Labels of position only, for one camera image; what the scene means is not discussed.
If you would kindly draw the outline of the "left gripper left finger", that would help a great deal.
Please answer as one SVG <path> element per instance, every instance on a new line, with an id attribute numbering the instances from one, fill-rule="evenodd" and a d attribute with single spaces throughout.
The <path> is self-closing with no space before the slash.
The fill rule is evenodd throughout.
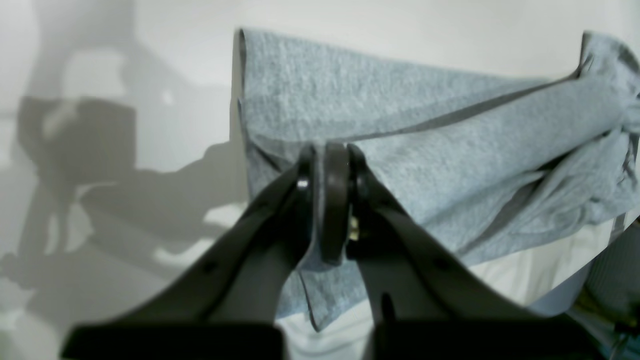
<path id="1" fill-rule="evenodd" d="M 315 150 L 270 183 L 169 287 L 103 323 L 76 326 L 68 360 L 288 360 L 274 325 L 282 288 L 313 238 Z"/>

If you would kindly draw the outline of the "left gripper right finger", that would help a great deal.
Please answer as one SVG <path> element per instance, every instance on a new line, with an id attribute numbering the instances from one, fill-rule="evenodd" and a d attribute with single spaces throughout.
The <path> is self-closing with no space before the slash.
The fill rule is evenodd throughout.
<path id="1" fill-rule="evenodd" d="M 323 157 L 323 262 L 356 262 L 374 330 L 364 360 L 601 360 L 568 316 L 541 317 L 474 276 L 416 224 L 355 145 Z"/>

